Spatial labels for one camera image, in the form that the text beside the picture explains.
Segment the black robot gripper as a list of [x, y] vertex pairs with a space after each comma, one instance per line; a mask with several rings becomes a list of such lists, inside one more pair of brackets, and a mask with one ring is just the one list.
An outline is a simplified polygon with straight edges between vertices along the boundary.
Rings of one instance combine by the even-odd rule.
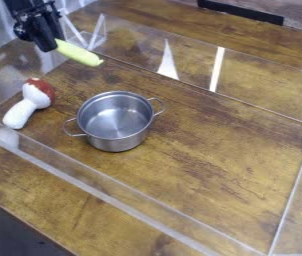
[[3, 0], [18, 23], [27, 22], [30, 39], [43, 52], [57, 49], [55, 39], [65, 39], [55, 0]]

